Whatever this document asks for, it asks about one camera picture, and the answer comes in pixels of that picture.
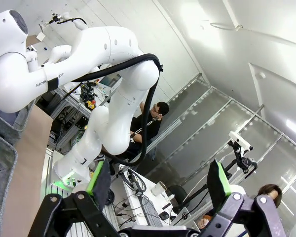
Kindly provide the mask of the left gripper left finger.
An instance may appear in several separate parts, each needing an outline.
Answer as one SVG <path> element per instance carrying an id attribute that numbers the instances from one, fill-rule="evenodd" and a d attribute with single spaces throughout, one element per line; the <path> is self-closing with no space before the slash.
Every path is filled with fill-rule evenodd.
<path id="1" fill-rule="evenodd" d="M 118 237 L 118 231 L 103 214 L 111 185 L 109 163 L 98 164 L 85 190 L 62 197 L 47 194 L 28 236 L 65 237 L 74 223 L 83 222 L 94 237 Z"/>

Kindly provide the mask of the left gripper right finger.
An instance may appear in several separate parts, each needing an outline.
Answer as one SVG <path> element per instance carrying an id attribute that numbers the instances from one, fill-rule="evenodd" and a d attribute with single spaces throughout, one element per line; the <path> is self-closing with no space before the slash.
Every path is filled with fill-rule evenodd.
<path id="1" fill-rule="evenodd" d="M 277 208 L 281 190 L 267 186 L 254 198 L 233 191 L 220 162 L 210 164 L 207 177 L 213 215 L 199 234 L 201 237 L 224 237 L 233 225 L 240 225 L 250 237 L 284 237 L 285 231 Z"/>

